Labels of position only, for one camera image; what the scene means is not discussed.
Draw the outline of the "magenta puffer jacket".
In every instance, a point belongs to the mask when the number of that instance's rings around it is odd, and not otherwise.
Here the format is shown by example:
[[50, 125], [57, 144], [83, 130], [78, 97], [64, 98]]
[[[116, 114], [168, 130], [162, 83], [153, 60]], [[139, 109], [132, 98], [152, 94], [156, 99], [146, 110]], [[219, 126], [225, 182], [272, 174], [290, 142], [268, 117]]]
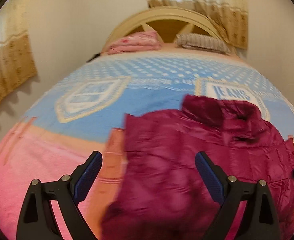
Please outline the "magenta puffer jacket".
[[126, 171], [101, 222], [103, 239], [201, 239], [223, 189], [204, 152], [237, 181], [265, 180], [282, 239], [294, 233], [294, 143], [247, 101], [187, 95], [179, 110], [126, 115]]

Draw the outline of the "blue and pink bedspread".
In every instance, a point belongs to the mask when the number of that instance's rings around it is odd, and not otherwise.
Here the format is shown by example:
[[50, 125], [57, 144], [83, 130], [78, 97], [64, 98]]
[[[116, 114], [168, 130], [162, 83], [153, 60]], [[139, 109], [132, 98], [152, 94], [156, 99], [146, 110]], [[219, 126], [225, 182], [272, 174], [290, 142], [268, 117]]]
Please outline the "blue and pink bedspread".
[[103, 167], [79, 205], [95, 235], [121, 183], [125, 114], [178, 109], [186, 94], [246, 100], [284, 139], [294, 141], [294, 107], [262, 74], [235, 55], [177, 48], [103, 55], [57, 83], [0, 143], [0, 229], [16, 237], [31, 180], [54, 181], [103, 154]]

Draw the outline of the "gold side curtain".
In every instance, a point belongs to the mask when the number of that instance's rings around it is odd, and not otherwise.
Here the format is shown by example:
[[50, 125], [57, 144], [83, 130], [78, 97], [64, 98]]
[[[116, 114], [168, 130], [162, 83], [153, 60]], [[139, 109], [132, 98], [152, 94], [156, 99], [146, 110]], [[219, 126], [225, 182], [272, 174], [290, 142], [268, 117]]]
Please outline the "gold side curtain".
[[8, 0], [0, 10], [0, 103], [37, 75], [29, 40], [29, 0]]

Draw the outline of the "striped pillow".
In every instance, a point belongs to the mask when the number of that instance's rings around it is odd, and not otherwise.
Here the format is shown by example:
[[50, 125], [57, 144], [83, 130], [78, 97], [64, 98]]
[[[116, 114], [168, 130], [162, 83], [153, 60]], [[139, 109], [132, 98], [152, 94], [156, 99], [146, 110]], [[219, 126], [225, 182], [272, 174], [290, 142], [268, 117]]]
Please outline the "striped pillow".
[[216, 51], [224, 54], [231, 53], [231, 50], [225, 42], [207, 35], [195, 33], [177, 34], [175, 43], [183, 48]]

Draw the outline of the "cream wooden headboard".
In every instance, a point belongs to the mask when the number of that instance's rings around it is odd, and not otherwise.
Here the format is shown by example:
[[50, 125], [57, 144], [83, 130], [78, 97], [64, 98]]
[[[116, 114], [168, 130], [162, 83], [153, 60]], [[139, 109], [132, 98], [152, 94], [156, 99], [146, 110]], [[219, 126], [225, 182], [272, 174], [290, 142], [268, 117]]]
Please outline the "cream wooden headboard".
[[155, 30], [161, 43], [172, 43], [177, 34], [208, 35], [222, 40], [222, 36], [206, 16], [179, 7], [155, 7], [129, 16], [107, 38], [102, 51], [114, 41], [137, 31]]

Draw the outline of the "folded pink floral blanket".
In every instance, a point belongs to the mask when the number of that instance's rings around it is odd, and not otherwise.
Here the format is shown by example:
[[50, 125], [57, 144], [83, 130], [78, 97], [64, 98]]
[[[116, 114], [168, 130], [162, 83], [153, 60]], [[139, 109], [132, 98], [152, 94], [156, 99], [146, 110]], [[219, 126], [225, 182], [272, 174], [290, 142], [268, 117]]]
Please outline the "folded pink floral blanket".
[[133, 53], [138, 51], [160, 50], [161, 42], [158, 40], [157, 32], [141, 31], [122, 37], [107, 46], [105, 52], [108, 55]]

